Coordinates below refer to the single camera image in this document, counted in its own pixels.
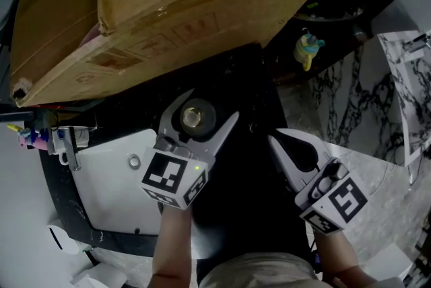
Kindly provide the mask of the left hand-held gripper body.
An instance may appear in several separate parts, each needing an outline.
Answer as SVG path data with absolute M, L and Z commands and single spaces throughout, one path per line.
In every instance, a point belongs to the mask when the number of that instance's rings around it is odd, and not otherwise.
M 182 210 L 191 206 L 209 182 L 216 162 L 212 140 L 186 143 L 164 137 L 139 144 L 140 186 L 150 198 Z

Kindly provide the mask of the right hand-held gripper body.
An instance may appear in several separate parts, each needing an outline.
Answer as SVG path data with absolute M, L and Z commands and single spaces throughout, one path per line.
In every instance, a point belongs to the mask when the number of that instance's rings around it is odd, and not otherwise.
M 333 158 L 295 197 L 300 218 L 324 235 L 337 233 L 368 202 L 364 183 L 339 159 Z

